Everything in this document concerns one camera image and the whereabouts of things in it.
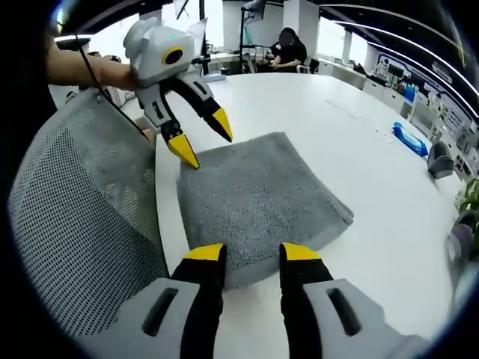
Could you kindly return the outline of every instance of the robot camera lens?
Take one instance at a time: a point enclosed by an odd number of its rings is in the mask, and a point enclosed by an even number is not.
[[[178,60],[180,60],[181,56],[183,56],[183,51],[174,50],[166,56],[165,63],[167,65],[172,65],[175,62],[177,62]]]

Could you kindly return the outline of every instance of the human arm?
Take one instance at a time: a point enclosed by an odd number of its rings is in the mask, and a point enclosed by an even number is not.
[[[281,63],[281,56],[278,55],[275,57],[274,60],[271,61],[271,66],[276,66],[276,65],[279,65]]]
[[[294,52],[294,60],[287,62],[286,64],[279,64],[275,66],[275,68],[281,68],[281,67],[296,67],[300,64],[302,64],[307,57],[307,52],[306,52],[306,47],[302,44],[299,43]]]
[[[137,87],[129,65],[90,55],[86,57],[95,78],[101,85],[125,90]],[[54,41],[48,44],[46,75],[52,85],[95,85],[82,54],[60,50]]]
[[[287,62],[286,64],[276,64],[276,65],[273,65],[273,67],[275,69],[280,69],[282,67],[293,67],[293,66],[298,66],[301,64],[301,61],[300,60],[293,60],[293,61],[290,61],[290,62]]]

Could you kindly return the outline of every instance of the black cable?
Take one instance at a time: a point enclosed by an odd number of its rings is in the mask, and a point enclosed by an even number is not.
[[[77,33],[75,33],[75,38],[76,38],[76,41],[78,42],[78,44],[80,45],[80,39],[78,38]],[[127,114],[125,114],[123,112],[123,110],[121,108],[119,108],[116,103],[113,102],[112,97],[109,94],[107,94],[105,92],[105,90],[103,90],[102,85],[98,82],[97,78],[95,77],[95,74],[93,72],[93,69],[91,68],[90,62],[87,59],[87,55],[85,54],[85,52],[83,51],[83,48],[81,46],[79,46],[79,51],[80,51],[80,54],[82,55],[83,61],[85,62],[85,65],[87,66],[88,72],[90,73],[91,78],[93,79],[93,82],[94,82],[95,86],[97,87],[98,91],[102,94],[103,97],[105,97],[105,99],[110,103],[110,105],[112,105],[118,112],[120,112],[120,114],[123,117],[125,117],[128,120],[128,122],[131,123],[138,130],[138,132],[141,133],[141,135],[143,137],[148,139],[148,137],[143,133],[143,131],[138,127],[138,125]]]

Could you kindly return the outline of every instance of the white table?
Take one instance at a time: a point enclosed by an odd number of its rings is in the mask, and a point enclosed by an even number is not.
[[[234,143],[284,131],[355,219],[321,255],[385,310],[402,334],[431,338],[451,303],[444,241],[457,214],[457,176],[432,182],[426,162],[392,134],[394,121],[424,136],[380,101],[329,76],[265,73],[210,84]],[[195,151],[228,145],[176,94],[168,95]],[[188,251],[176,180],[180,161],[159,138],[156,200],[170,273]],[[278,275],[223,294],[215,358],[288,358]]]

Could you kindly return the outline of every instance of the white robot head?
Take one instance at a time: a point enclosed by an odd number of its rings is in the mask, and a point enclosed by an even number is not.
[[[156,17],[137,21],[126,34],[123,47],[143,88],[187,71],[195,56],[194,39],[186,32],[159,25]]]

